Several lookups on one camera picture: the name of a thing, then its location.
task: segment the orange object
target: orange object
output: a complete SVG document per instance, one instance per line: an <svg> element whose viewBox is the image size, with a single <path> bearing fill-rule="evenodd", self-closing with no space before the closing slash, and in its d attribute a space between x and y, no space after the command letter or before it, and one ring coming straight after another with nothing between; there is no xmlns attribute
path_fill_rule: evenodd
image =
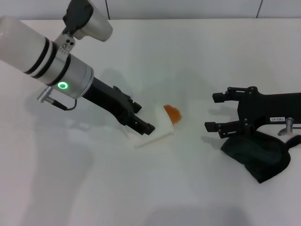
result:
<svg viewBox="0 0 301 226"><path fill-rule="evenodd" d="M164 109L170 117L170 120L173 123L173 125L175 125L182 119L180 111L175 107L172 107L171 105L165 105Z"/></svg>

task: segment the black stripe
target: black stripe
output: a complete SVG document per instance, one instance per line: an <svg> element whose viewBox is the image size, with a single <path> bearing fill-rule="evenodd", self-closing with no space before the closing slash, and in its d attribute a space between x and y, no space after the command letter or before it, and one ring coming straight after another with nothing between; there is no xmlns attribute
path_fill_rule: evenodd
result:
<svg viewBox="0 0 301 226"><path fill-rule="evenodd" d="M38 79L38 78L42 77L46 73L46 71L48 71L49 67L53 63L55 56L56 56L56 52L57 52L57 44L52 42L52 45L53 45L52 53L50 55L48 62L45 64L43 69L37 75L33 76L34 79Z"/></svg>
<svg viewBox="0 0 301 226"><path fill-rule="evenodd" d="M44 49L43 49L41 55L39 56L37 62L32 66L32 68L29 69L28 71L24 72L25 74L33 73L41 65L41 63L43 62L43 60L48 52L49 45L50 45L49 39L45 37L45 46L44 46Z"/></svg>
<svg viewBox="0 0 301 226"><path fill-rule="evenodd" d="M56 79L54 79L54 81L52 83L46 84L47 86L54 86L56 85L66 74L69 66L70 66L70 62L71 62L71 55L69 54L67 60L66 60L66 64L64 66L64 68L62 69L61 73L58 75L58 77Z"/></svg>

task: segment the green led ring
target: green led ring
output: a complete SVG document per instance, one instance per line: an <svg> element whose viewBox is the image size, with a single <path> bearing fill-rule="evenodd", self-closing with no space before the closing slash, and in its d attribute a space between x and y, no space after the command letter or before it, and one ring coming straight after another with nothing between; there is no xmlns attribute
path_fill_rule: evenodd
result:
<svg viewBox="0 0 301 226"><path fill-rule="evenodd" d="M58 83L57 85L60 89L67 89L68 88L68 84L64 81Z"/></svg>

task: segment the label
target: label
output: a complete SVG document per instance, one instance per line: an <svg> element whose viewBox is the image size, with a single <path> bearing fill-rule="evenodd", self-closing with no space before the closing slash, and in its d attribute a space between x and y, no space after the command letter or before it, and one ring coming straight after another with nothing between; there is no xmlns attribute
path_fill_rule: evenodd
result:
<svg viewBox="0 0 301 226"><path fill-rule="evenodd" d="M271 122L285 121L285 117L273 117L269 119Z"/></svg>

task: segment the black cloth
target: black cloth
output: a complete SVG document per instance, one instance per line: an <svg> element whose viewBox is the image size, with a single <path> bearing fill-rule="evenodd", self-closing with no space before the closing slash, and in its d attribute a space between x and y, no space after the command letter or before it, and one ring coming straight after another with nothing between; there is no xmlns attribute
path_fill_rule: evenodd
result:
<svg viewBox="0 0 301 226"><path fill-rule="evenodd" d="M251 137L230 137L221 147L228 156L235 159L262 183L281 173L291 161L288 150L301 143L301 135L286 143L261 132Z"/></svg>

